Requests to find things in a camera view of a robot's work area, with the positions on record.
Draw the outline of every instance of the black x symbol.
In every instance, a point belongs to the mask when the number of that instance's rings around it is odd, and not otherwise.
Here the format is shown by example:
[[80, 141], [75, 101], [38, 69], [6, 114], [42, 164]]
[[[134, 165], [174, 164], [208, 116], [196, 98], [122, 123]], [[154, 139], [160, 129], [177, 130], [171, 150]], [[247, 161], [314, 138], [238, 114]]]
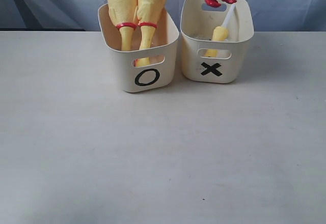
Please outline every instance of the black x symbol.
[[202, 66], [204, 66], [206, 68], [206, 70], [204, 70], [201, 74], [202, 75], [207, 75], [208, 73], [212, 72], [214, 75], [216, 76], [221, 76], [222, 73], [220, 73], [217, 68], [221, 67], [221, 65], [219, 63], [216, 63], [212, 66], [206, 64], [205, 62], [202, 63]]

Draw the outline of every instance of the white table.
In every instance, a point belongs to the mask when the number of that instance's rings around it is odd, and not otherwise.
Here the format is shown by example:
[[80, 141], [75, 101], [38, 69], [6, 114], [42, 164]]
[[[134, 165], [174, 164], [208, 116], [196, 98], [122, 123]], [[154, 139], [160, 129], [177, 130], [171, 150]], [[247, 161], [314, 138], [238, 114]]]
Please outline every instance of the white table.
[[326, 33], [238, 80], [117, 88], [101, 33], [0, 32], [0, 223], [326, 223]]

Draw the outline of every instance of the blue cloth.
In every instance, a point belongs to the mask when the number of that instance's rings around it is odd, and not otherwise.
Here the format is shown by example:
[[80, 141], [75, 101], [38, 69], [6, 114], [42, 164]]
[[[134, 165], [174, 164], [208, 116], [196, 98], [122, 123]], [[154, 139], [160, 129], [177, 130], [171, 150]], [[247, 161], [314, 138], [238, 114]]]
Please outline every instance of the blue cloth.
[[[0, 0], [0, 28], [26, 27], [36, 18], [43, 28], [98, 31], [97, 9], [106, 0]], [[247, 0], [256, 31], [326, 31], [326, 0]], [[179, 26], [184, 0], [168, 0], [166, 9]], [[30, 15], [22, 17], [22, 9]]]

